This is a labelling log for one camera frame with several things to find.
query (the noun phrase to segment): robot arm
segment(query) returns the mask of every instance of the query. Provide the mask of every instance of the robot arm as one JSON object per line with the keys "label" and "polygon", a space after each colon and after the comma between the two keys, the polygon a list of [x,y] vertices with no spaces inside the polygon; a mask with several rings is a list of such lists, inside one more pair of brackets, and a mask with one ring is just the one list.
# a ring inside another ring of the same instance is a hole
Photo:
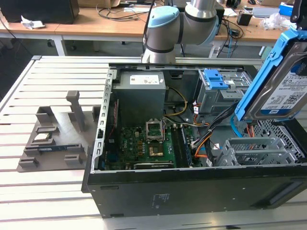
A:
{"label": "robot arm", "polygon": [[152,10],[142,63],[175,63],[175,44],[211,42],[218,30],[215,0],[192,0],[184,13],[176,7]]}

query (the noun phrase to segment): hard drive label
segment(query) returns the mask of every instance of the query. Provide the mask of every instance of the hard drive label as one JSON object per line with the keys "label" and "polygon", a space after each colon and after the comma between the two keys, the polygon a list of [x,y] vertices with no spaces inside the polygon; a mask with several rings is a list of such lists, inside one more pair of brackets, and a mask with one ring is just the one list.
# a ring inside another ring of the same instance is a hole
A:
{"label": "hard drive label", "polygon": [[261,108],[263,114],[282,114],[291,110],[307,93],[307,76],[289,72]]}

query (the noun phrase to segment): desk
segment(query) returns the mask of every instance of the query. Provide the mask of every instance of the desk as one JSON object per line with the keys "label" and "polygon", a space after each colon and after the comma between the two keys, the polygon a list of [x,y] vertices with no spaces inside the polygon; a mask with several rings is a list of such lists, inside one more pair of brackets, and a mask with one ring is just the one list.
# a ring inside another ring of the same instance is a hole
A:
{"label": "desk", "polygon": [[[83,170],[16,171],[40,105],[50,105],[54,112],[70,112],[67,90],[79,90],[83,111],[91,111],[102,101],[106,64],[140,61],[135,57],[41,57],[29,62],[0,103],[0,229],[176,230],[244,225],[249,230],[305,230],[307,190],[277,209],[102,220],[91,195],[80,191]],[[183,64],[225,61],[261,64],[260,59],[177,58]]]}
{"label": "desk", "polygon": [[[242,0],[239,8],[243,6],[253,7]],[[129,12],[119,12],[116,16],[132,14]],[[146,20],[147,14],[140,15]],[[229,17],[231,22],[236,23],[236,18]],[[273,46],[282,31],[267,30],[256,27],[261,19],[252,18],[249,26],[242,26],[245,35],[239,39],[239,46]],[[95,8],[80,8],[80,13],[74,24],[52,24],[47,23],[45,28],[29,30],[24,28],[20,23],[7,23],[8,28],[17,38],[33,38],[33,39],[52,39],[60,56],[67,54],[64,40],[90,40],[90,41],[130,41],[141,42],[145,23],[141,20],[133,22],[115,22],[104,19],[98,15]],[[6,29],[0,25],[0,37],[12,36]],[[219,34],[214,38],[213,47],[220,47],[227,38],[227,30],[221,26]],[[94,49],[97,50],[97,43],[94,43]]]}

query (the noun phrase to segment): yellow wire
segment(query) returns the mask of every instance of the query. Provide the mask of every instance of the yellow wire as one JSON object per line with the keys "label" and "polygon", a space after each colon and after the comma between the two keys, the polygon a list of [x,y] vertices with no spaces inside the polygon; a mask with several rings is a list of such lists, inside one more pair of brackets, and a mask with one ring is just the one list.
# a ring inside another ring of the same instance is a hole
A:
{"label": "yellow wire", "polygon": [[184,113],[185,110],[187,109],[187,104],[188,104],[188,102],[187,102],[187,100],[185,99],[185,97],[181,94],[181,92],[179,92],[178,90],[176,90],[176,89],[173,88],[173,87],[169,87],[169,88],[172,89],[172,90],[174,90],[174,91],[176,91],[176,92],[182,97],[182,99],[184,100],[184,108],[183,108],[183,110],[181,110],[181,111],[178,112],[178,113],[174,113],[174,114],[164,114],[164,116],[177,116],[177,115],[180,115],[180,114]]}

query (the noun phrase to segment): aluminum profile table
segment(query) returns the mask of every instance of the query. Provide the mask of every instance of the aluminum profile table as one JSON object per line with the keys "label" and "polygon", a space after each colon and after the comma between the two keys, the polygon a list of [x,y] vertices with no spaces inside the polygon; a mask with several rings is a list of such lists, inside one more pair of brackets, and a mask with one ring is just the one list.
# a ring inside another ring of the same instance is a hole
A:
{"label": "aluminum profile table", "polygon": [[[179,63],[260,65],[260,60],[179,58]],[[70,111],[67,90],[80,91],[80,105],[100,105],[108,64],[139,63],[133,57],[34,57],[0,103],[0,229],[178,230],[307,229],[307,191],[272,210],[200,213],[103,220],[90,194],[81,192],[83,170],[16,171],[40,105]],[[299,115],[305,122],[307,110]]]}

